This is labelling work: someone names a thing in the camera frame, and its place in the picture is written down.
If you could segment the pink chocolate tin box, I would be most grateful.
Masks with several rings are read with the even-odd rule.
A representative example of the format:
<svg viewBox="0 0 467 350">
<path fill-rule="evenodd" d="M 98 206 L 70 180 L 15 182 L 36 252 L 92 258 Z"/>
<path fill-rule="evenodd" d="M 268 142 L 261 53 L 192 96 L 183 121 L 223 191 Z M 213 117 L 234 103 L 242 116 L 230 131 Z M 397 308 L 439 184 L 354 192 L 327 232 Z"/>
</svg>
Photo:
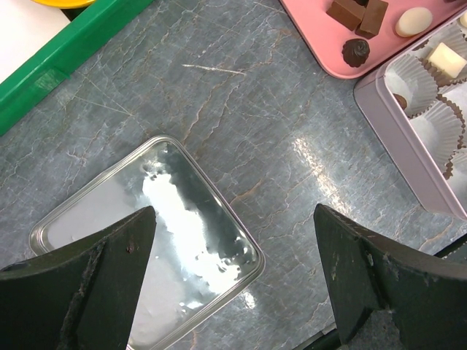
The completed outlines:
<svg viewBox="0 0 467 350">
<path fill-rule="evenodd" d="M 441 42 L 466 57 L 466 9 L 364 77 L 354 97 L 422 206 L 465 219 L 466 70 L 451 79 L 428 62 Z"/>
</svg>

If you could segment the brown oval chocolate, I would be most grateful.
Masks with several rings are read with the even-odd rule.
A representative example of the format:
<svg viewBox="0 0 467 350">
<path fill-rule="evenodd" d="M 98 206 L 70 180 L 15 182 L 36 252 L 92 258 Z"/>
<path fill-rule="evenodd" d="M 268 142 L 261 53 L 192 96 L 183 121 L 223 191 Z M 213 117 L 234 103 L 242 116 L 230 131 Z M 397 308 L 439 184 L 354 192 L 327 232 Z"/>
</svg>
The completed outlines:
<svg viewBox="0 0 467 350">
<path fill-rule="evenodd" d="M 399 95 L 399 94 L 397 94 L 397 93 L 394 93 L 394 94 L 393 94 L 393 97 L 394 97 L 394 99 L 396 100 L 396 102 L 398 103 L 398 105 L 399 105 L 403 110 L 405 110 L 405 109 L 407 108 L 408 103 L 407 103 L 406 99 L 405 99 L 403 96 L 401 96 L 401 95 Z"/>
</svg>

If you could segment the pink tray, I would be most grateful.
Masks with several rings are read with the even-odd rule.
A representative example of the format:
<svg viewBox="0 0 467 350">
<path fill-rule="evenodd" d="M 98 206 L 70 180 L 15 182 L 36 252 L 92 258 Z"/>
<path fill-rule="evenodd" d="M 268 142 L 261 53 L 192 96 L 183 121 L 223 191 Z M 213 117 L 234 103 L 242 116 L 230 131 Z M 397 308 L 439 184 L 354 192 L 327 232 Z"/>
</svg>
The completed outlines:
<svg viewBox="0 0 467 350">
<path fill-rule="evenodd" d="M 309 49 L 322 68 L 339 79 L 362 77 L 373 68 L 384 63 L 396 53 L 416 42 L 424 33 L 413 37 L 399 37 L 395 25 L 408 9 L 425 7 L 433 15 L 427 31 L 432 31 L 453 16 L 466 9 L 465 1 L 389 1 L 379 34 L 369 39 L 370 54 L 366 62 L 357 68 L 348 66 L 342 57 L 344 43 L 356 37 L 326 14 L 330 1 L 283 1 L 282 6 L 296 25 Z"/>
</svg>

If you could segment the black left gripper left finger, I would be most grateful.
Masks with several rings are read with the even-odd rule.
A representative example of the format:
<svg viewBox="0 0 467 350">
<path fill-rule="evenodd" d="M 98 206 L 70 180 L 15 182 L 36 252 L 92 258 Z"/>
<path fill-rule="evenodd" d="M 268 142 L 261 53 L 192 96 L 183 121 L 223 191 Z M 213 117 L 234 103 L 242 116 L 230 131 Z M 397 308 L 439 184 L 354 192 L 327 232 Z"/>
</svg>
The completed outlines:
<svg viewBox="0 0 467 350">
<path fill-rule="evenodd" d="M 1 348 L 125 349 L 155 229 L 147 206 L 1 269 Z"/>
</svg>

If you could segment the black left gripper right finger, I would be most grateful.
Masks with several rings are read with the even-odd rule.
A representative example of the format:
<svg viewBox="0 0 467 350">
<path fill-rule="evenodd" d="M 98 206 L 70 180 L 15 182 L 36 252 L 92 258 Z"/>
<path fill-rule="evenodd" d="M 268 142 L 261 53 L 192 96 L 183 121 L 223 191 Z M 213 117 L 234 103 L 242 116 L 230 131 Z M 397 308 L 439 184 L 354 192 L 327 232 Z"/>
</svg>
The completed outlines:
<svg viewBox="0 0 467 350">
<path fill-rule="evenodd" d="M 400 244 L 321 203 L 314 229 L 342 344 L 389 310 L 406 349 L 466 348 L 466 265 Z"/>
</svg>

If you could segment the white rectangular chocolate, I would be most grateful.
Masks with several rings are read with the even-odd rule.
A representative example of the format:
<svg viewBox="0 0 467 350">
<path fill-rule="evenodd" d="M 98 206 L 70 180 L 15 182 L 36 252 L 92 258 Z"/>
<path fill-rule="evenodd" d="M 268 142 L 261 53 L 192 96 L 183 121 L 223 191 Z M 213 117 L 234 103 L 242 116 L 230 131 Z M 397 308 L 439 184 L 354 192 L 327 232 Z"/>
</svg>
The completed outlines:
<svg viewBox="0 0 467 350">
<path fill-rule="evenodd" d="M 466 59 L 441 42 L 427 57 L 428 62 L 451 79 L 459 76 L 466 66 Z"/>
</svg>

